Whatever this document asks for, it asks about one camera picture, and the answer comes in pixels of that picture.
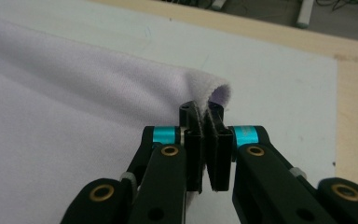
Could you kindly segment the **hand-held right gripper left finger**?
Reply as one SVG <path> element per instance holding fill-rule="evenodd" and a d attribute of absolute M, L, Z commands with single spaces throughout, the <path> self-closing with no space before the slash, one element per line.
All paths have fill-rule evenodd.
<path fill-rule="evenodd" d="M 202 192 L 203 133 L 200 111 L 194 101 L 179 106 L 178 126 L 146 126 L 143 138 L 152 148 L 176 144 L 186 150 L 186 190 Z"/>

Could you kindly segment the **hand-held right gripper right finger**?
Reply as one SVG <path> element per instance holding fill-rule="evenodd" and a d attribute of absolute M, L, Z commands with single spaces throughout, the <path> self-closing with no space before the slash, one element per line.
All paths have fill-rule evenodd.
<path fill-rule="evenodd" d="M 228 191 L 231 163 L 237 159 L 239 147 L 269 142 L 263 126 L 225 125 L 224 108 L 213 102 L 208 103 L 203 131 L 205 161 L 213 191 Z"/>

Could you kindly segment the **lilac printed towel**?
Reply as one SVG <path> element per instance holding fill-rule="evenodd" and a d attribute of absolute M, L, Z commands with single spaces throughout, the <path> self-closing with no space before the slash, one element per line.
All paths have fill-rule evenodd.
<path fill-rule="evenodd" d="M 0 224 L 59 224 L 83 186 L 124 172 L 145 126 L 229 96 L 221 77 L 0 20 Z"/>

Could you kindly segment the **white rolling stand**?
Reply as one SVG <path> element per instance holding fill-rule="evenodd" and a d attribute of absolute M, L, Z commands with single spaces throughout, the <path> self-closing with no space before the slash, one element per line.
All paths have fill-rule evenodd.
<path fill-rule="evenodd" d="M 211 0 L 208 9 L 289 27 L 307 29 L 314 0 Z"/>

